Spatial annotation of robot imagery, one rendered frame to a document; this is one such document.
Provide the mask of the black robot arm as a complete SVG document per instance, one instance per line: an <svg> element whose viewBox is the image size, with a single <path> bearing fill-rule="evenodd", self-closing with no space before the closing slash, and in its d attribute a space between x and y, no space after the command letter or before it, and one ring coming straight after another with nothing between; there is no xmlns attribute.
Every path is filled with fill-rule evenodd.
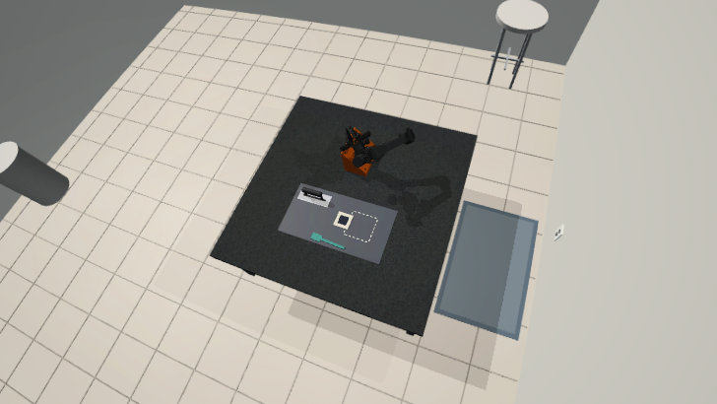
<svg viewBox="0 0 717 404"><path fill-rule="evenodd" d="M375 162L379 161L382 157L385 155L385 153L401 144L410 144L415 141L415 134L412 128L407 127L401 131L399 136L386 141L380 145L377 146L366 146L366 149L363 151L363 153L357 155L355 154L355 157L353 158L353 165L356 168L360 168L364 164L374 164ZM364 140L361 140L363 145L368 145L369 139L366 138ZM374 160L374 161L372 161Z"/></svg>

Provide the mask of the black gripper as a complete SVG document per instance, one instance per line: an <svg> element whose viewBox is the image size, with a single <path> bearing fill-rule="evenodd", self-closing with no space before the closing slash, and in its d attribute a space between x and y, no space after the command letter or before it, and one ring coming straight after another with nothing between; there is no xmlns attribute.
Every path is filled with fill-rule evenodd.
<svg viewBox="0 0 717 404"><path fill-rule="evenodd" d="M371 133L370 133L370 131L367 131L367 132L365 132L365 133L363 133L363 134L362 134L362 133L357 133L357 131L354 130L351 126L349 126L349 129L350 129L350 131L351 131L353 137L351 136L349 130L348 130L347 128L345 128L345 130L346 130L346 142L345 142L345 144L346 144L346 143L347 143L347 144L344 145L344 146L342 146L342 147L340 147L340 150L344 152L344 151L346 151L347 149L353 147L353 149L354 149L354 151L355 151L355 154L359 155L359 154L363 153L363 151L366 149L366 147L363 145L363 143L361 142L361 140L364 140L364 139L366 139L367 137L371 136ZM361 135L361 134L362 134L362 135ZM356 138L356 140L353 140L354 138Z"/></svg>

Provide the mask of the cream square tile with dark rectangle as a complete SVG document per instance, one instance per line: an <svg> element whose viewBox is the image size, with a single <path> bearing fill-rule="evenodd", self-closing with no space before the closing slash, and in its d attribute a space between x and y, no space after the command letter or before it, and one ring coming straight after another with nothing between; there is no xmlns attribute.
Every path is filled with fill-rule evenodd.
<svg viewBox="0 0 717 404"><path fill-rule="evenodd" d="M349 214L339 211L337 218L333 225L347 230L350 226L352 219L353 219L352 215L349 215Z"/></svg>

